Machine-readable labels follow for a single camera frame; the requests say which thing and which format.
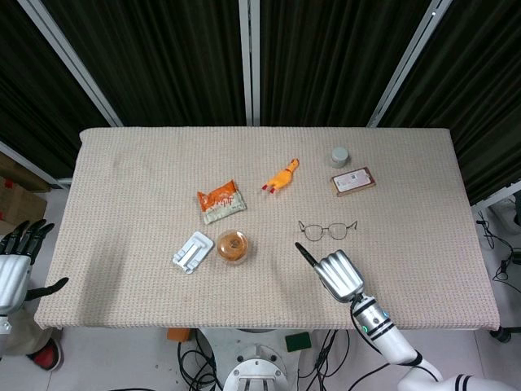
robotic arm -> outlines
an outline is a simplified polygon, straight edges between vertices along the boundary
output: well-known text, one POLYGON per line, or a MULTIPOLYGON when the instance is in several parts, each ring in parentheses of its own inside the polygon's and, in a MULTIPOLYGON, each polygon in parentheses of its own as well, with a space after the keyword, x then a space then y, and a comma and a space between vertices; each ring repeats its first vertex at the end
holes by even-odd
POLYGON ((28 290, 29 277, 42 242, 54 224, 39 220, 24 233, 29 222, 23 222, 0 241, 0 359, 3 346, 11 333, 8 315, 24 303, 51 295, 60 290, 68 278, 60 279, 47 288, 28 290))
POLYGON ((330 294, 350 304, 351 320, 359 332, 355 319, 360 324, 361 337, 388 363, 411 367, 398 384, 399 391, 516 391, 501 382, 473 376, 443 380, 440 372, 403 337, 374 297, 364 293, 361 274, 344 251, 338 250, 317 262, 300 243, 295 245, 330 294))

orange snack package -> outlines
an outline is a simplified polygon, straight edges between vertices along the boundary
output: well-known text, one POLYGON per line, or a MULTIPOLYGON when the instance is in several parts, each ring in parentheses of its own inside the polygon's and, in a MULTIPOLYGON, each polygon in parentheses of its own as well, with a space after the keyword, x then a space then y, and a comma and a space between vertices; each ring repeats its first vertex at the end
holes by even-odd
POLYGON ((203 211, 205 224, 210 224, 246 209, 243 197, 233 179, 209 194, 198 191, 197 198, 203 211))

shoe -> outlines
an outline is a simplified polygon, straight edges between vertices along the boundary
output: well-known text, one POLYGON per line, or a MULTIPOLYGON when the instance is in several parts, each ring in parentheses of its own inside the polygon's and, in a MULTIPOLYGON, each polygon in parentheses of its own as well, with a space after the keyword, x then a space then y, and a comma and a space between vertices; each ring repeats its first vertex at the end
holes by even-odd
POLYGON ((58 343, 50 338, 43 348, 27 357, 44 371, 53 371, 61 363, 62 354, 58 343))

black curtain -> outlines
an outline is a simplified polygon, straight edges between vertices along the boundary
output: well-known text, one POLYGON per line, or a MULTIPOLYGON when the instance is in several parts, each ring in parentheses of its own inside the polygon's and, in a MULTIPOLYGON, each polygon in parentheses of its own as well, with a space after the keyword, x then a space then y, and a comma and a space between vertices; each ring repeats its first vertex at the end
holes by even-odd
POLYGON ((429 3, 262 0, 261 124, 366 126, 429 3))
POLYGON ((236 0, 44 0, 125 125, 245 125, 236 0))
POLYGON ((521 178, 521 3, 456 0, 380 126, 451 129, 473 204, 521 178))
POLYGON ((107 126, 18 2, 0 2, 0 140, 55 178, 72 176, 78 133, 107 126))

rectangular package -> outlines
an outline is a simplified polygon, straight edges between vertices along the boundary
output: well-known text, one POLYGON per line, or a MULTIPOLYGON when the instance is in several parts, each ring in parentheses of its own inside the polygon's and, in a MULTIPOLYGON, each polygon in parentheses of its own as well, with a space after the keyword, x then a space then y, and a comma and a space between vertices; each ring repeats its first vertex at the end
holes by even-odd
POLYGON ((362 190, 367 187, 372 187, 376 184, 371 172, 367 167, 363 169, 355 169, 348 173, 336 175, 331 178, 333 190, 338 197, 353 193, 354 191, 362 190))
POLYGON ((210 224, 246 209, 243 197, 233 180, 207 195, 198 191, 197 198, 203 211, 205 224, 210 224))

